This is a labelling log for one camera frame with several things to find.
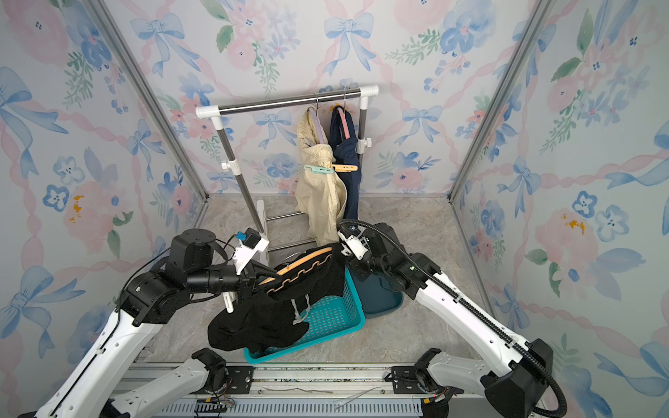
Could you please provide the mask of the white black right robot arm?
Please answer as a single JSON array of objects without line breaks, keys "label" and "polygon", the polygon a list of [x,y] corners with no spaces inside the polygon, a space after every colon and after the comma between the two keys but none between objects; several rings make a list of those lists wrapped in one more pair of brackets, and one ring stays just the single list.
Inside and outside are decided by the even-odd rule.
[{"label": "white black right robot arm", "polygon": [[340,242],[353,268],[388,279],[467,341],[480,361],[426,351],[415,365],[427,392],[461,389],[482,395],[503,417],[564,417],[568,403],[552,375],[553,351],[503,326],[462,292],[429,257],[410,253],[392,227],[345,219]]}]

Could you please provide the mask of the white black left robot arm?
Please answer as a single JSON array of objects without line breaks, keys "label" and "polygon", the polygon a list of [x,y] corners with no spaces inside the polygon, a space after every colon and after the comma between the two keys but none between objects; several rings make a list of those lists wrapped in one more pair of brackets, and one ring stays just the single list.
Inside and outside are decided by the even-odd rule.
[{"label": "white black left robot arm", "polygon": [[129,279],[99,338],[34,417],[152,417],[185,395],[206,390],[216,402],[233,382],[226,361],[202,348],[176,369],[123,395],[114,390],[146,346],[181,308],[218,296],[226,311],[250,297],[256,254],[268,240],[252,228],[236,236],[231,257],[214,233],[189,229],[172,240],[167,257]]}]

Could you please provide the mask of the black shorts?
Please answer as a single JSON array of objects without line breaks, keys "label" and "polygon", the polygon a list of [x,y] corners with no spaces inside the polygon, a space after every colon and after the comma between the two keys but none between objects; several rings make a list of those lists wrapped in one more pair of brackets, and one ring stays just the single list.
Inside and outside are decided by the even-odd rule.
[{"label": "black shorts", "polygon": [[[333,247],[329,263],[303,282],[278,294],[261,291],[253,294],[233,313],[221,311],[208,326],[209,345],[227,352],[247,348],[251,353],[264,355],[269,348],[286,348],[301,339],[308,332],[307,316],[312,306],[327,296],[343,296],[343,246],[324,247]],[[323,247],[312,248],[301,257],[320,248]]]}]

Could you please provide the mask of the orange clothes hanger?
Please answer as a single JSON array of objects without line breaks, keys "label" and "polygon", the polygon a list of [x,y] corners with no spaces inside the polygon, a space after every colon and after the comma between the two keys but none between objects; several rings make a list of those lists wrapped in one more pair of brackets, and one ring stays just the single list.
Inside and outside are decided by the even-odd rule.
[{"label": "orange clothes hanger", "polygon": [[267,295],[278,294],[294,284],[303,282],[312,273],[317,273],[326,266],[333,252],[333,247],[323,247],[304,255],[280,270],[277,277],[270,277],[261,282],[259,290]]}]

